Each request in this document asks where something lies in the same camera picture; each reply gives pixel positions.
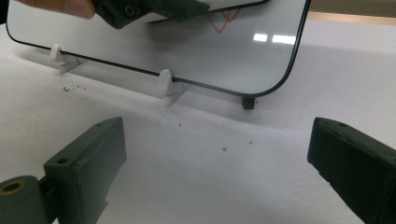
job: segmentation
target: red marking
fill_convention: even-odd
[[[235,20],[236,17],[239,15],[239,12],[241,12],[241,8],[238,8],[231,18],[230,18],[230,16],[231,16],[231,10],[228,10],[228,14],[225,14],[224,11],[222,11],[221,13],[222,13],[224,19],[225,19],[227,22],[232,22],[232,21]]]
[[[239,12],[241,12],[241,8],[238,8],[233,15],[231,10],[221,11],[221,15],[224,18],[224,23],[221,25],[220,28],[215,24],[210,15],[207,15],[207,17],[209,18],[210,23],[212,23],[212,26],[215,29],[216,33],[221,34],[224,32],[227,24],[233,22],[236,19],[236,17],[239,15]]]
[[[209,18],[210,23],[212,23],[212,26],[213,26],[213,28],[215,29],[215,31],[216,31],[218,34],[223,33],[223,31],[225,30],[225,27],[227,26],[227,21],[225,21],[225,22],[222,24],[222,26],[221,26],[220,28],[218,28],[218,27],[216,26],[215,22],[212,20],[212,18],[211,18],[210,16],[207,16],[207,17]]]

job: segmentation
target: finger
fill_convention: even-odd
[[[40,7],[90,19],[95,13],[91,0],[17,0],[31,7]]]

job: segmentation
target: black tool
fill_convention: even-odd
[[[207,12],[209,5],[197,0],[92,0],[96,13],[116,29],[154,12],[184,21]]]

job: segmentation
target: white support block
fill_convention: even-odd
[[[80,59],[78,57],[64,55],[61,53],[62,47],[58,44],[52,46],[50,51],[50,59],[56,63],[63,63],[59,66],[59,71],[61,74],[70,71],[71,69],[79,66],[82,63],[87,62],[85,59]]]
[[[163,92],[163,105],[171,106],[178,97],[183,93],[183,84],[172,81],[172,72],[164,69],[160,73],[158,85],[161,92]]]

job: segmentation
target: white table surface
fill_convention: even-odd
[[[315,117],[396,147],[395,36],[308,20],[289,80],[244,111],[198,87],[165,108],[143,94],[154,77],[98,63],[60,75],[0,26],[0,180],[41,177],[94,123],[122,116],[128,161],[99,223],[361,223],[306,154]]]

